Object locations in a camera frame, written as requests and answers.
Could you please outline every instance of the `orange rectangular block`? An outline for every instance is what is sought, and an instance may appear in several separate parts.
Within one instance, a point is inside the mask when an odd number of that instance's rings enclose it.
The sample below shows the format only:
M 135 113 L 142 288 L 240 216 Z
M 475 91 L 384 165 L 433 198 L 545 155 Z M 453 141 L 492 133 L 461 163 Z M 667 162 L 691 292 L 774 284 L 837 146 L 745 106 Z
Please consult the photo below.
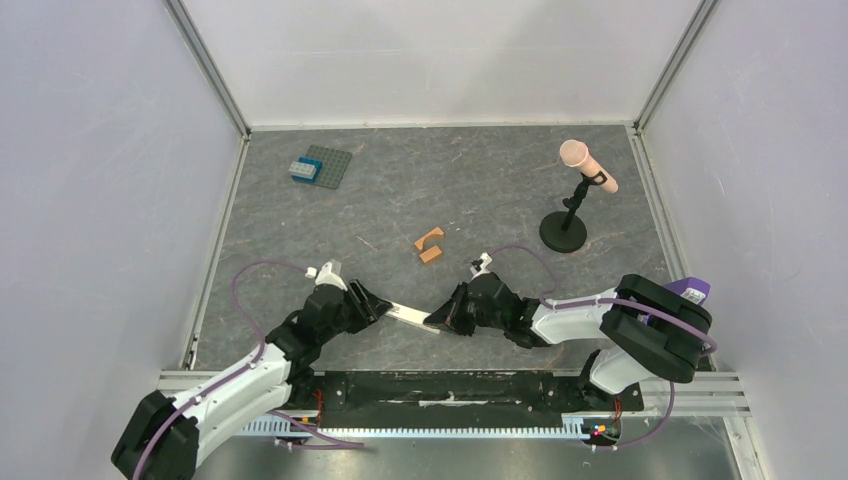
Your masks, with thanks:
M 429 242 L 431 240 L 441 240 L 443 238 L 445 238 L 445 232 L 442 231 L 442 229 L 440 227 L 436 227 L 436 228 L 430 230 L 430 233 L 428 233 L 427 235 L 424 235 L 423 237 L 416 240 L 415 241 L 415 248 L 417 248 L 419 252 L 423 252 L 424 251 L 424 244 L 426 242 Z
M 442 256 L 442 249 L 439 247 L 433 247 L 427 249 L 426 252 L 418 255 L 424 265 L 429 265 L 431 262 L 435 261 L 437 258 Z

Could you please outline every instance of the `round black base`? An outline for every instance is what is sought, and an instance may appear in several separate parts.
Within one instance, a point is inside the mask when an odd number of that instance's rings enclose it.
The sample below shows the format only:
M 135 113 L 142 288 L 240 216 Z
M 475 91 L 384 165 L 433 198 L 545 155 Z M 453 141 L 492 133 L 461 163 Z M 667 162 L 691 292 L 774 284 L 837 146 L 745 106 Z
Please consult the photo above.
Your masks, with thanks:
M 539 236 L 551 250 L 559 253 L 575 252 L 586 243 L 586 225 L 578 217 L 571 220 L 568 230 L 562 229 L 562 222 L 568 212 L 554 212 L 542 219 Z

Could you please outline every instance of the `black stand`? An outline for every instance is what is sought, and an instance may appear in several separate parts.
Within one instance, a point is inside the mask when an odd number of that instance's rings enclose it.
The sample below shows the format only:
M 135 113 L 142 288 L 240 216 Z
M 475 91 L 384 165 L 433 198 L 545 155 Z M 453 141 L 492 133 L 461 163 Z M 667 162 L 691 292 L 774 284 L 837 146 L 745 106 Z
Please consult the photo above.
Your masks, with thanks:
M 539 236 L 551 250 L 559 253 L 571 253 L 586 243 L 586 225 L 577 218 L 577 208 L 583 203 L 589 187 L 598 185 L 592 178 L 583 175 L 583 181 L 574 189 L 571 198 L 562 199 L 567 212 L 553 212 L 542 219 Z

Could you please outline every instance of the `white wall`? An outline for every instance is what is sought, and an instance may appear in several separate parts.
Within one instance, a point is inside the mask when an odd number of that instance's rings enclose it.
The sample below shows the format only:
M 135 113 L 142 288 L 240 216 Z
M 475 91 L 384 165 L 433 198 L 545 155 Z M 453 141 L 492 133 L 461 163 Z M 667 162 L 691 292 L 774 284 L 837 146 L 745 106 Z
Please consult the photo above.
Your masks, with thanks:
M 848 467 L 847 7 L 721 2 L 647 132 L 780 479 Z
M 0 2 L 0 112 L 0 478 L 120 478 L 238 137 L 157 0 Z
M 254 126 L 633 120 L 698 0 L 186 0 Z

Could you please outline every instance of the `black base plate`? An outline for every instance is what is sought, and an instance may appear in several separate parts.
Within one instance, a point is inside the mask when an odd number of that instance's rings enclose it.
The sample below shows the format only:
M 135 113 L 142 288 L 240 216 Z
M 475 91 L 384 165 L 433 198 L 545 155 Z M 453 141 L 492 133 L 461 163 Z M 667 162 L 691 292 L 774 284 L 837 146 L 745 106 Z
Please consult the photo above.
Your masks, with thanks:
M 321 426 L 327 428 L 558 427 L 563 413 L 587 408 L 574 395 L 578 377 L 551 372 L 324 372 L 314 381 L 312 387 L 323 393 Z M 419 403 L 449 398 L 479 403 L 461 407 Z M 619 398 L 625 411 L 644 409 L 638 384 Z M 287 408 L 314 409 L 317 404 L 313 399 L 308 405 Z M 614 409 L 610 401 L 591 410 Z
M 551 250 L 559 253 L 571 253 L 586 243 L 586 225 L 579 217 L 574 217 L 568 230 L 562 229 L 562 222 L 568 212 L 549 213 L 539 225 L 539 236 Z

